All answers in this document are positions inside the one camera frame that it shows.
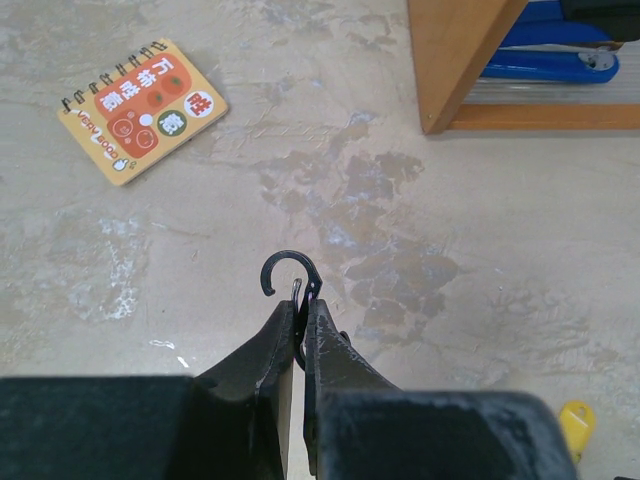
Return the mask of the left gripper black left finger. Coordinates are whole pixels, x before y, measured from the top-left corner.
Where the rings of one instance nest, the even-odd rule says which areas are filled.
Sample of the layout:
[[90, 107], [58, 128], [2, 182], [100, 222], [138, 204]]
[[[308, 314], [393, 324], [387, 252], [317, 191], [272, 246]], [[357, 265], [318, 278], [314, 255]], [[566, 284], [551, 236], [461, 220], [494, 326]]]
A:
[[220, 479], [285, 479], [294, 367], [294, 307], [197, 377], [208, 393], [205, 446]]

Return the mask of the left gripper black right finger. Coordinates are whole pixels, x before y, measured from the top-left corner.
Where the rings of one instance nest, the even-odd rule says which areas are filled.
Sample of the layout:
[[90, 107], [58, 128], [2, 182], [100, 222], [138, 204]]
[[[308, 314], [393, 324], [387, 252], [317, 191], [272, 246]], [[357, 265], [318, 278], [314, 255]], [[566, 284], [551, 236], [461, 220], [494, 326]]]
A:
[[321, 299], [306, 329], [304, 441], [316, 478], [402, 476], [402, 391], [336, 328]]

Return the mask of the black S-shaped carabiner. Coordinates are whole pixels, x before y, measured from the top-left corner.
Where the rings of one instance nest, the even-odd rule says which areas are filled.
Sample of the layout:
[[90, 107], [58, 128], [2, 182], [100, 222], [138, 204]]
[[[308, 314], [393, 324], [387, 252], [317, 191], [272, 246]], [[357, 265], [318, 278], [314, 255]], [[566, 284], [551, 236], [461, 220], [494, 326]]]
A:
[[265, 296], [276, 293], [272, 282], [272, 273], [277, 263], [282, 260], [294, 260], [305, 270], [307, 283], [301, 293], [303, 280], [295, 278], [291, 287], [291, 302], [294, 317], [294, 359], [301, 369], [306, 368], [306, 354], [303, 341], [306, 336], [309, 307], [321, 291], [323, 281], [313, 261], [304, 253], [295, 250], [280, 250], [272, 254], [263, 264], [260, 272], [260, 286]]

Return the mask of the yellow key tag with key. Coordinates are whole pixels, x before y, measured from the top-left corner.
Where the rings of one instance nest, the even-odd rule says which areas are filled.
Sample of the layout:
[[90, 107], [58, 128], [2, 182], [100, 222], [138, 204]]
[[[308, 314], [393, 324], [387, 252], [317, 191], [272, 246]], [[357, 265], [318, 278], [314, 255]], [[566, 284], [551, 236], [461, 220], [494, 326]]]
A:
[[579, 463], [596, 427], [594, 410], [585, 402], [572, 400], [560, 410], [558, 421], [575, 463]]

